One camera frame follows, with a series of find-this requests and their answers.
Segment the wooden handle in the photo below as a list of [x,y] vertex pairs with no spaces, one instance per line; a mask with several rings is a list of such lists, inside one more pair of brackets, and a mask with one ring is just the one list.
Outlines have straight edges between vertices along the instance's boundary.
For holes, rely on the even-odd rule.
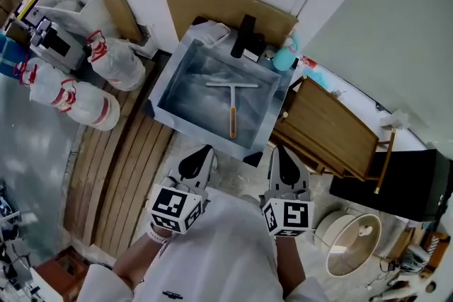
[[385,156],[384,167],[382,168],[381,176],[379,176],[379,180],[377,181],[376,189],[374,189],[374,193],[375,194],[379,194],[379,191],[380,191],[381,186],[382,186],[382,182],[384,181],[385,173],[387,171],[387,166],[389,166],[391,150],[394,147],[395,132],[396,132],[395,129],[391,130],[391,136],[390,136],[390,140],[389,140],[389,148],[387,149],[387,155]]
[[229,114],[229,136],[231,139],[236,138],[236,108],[234,107]]

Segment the bracelet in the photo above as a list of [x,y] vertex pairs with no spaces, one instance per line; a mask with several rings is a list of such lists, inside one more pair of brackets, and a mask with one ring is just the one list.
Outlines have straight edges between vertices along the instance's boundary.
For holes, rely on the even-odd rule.
[[147,234],[154,242],[158,244],[165,244],[171,239],[171,237],[165,238],[156,233],[153,229],[152,223],[147,224]]

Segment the hand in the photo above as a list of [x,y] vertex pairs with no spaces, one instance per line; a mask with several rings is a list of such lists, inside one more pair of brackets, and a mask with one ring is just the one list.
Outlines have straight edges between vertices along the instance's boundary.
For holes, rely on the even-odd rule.
[[165,228],[161,228],[160,226],[157,226],[155,224],[152,224],[152,228],[162,238],[170,238],[173,234],[172,231]]

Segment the wooden floor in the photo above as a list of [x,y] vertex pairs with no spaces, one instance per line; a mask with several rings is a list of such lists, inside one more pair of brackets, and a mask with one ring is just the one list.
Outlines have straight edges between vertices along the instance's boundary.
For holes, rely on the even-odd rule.
[[105,88],[120,103],[120,120],[108,132],[87,127],[68,191],[64,227],[112,256],[130,244],[173,131],[142,112],[158,77],[153,62],[145,68],[140,89]]

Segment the blue container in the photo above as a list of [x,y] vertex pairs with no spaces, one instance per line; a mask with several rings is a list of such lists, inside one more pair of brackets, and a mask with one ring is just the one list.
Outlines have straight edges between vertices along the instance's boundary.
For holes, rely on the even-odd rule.
[[28,50],[11,38],[0,34],[0,73],[13,79],[19,79],[18,72],[14,74],[14,67],[25,61]]

